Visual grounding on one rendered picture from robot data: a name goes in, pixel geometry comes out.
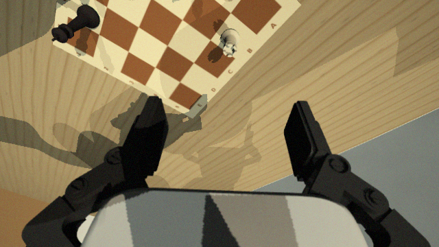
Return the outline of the brown and cream chessboard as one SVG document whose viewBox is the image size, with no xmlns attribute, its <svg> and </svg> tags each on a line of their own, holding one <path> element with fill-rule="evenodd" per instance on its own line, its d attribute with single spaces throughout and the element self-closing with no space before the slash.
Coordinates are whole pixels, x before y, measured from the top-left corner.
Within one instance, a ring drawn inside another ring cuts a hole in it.
<svg viewBox="0 0 439 247">
<path fill-rule="evenodd" d="M 301 6 L 297 0 L 57 0 L 54 27 L 81 5 L 100 24 L 53 45 L 194 118 Z M 239 33 L 223 53 L 222 33 Z"/>
</svg>

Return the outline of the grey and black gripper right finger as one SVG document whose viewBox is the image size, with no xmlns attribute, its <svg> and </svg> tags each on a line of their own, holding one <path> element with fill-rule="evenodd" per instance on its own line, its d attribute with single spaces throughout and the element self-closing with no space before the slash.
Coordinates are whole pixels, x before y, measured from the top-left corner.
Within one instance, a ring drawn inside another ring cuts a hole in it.
<svg viewBox="0 0 439 247">
<path fill-rule="evenodd" d="M 373 247 L 431 247 L 378 189 L 351 172 L 350 163 L 332 154 L 307 101 L 297 101 L 284 129 L 294 176 L 302 193 L 344 205 L 365 228 Z"/>
</svg>

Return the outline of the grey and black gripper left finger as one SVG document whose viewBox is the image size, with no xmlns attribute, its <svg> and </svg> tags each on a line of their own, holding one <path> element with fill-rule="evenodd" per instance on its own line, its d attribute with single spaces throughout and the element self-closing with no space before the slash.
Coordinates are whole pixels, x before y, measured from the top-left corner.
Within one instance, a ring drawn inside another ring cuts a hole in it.
<svg viewBox="0 0 439 247">
<path fill-rule="evenodd" d="M 70 182 L 63 196 L 25 225 L 25 245 L 80 247 L 77 232 L 90 213 L 117 193 L 148 187 L 145 179 L 158 169 L 168 131 L 162 99 L 149 96 L 123 146 L 109 150 L 102 164 Z"/>
</svg>

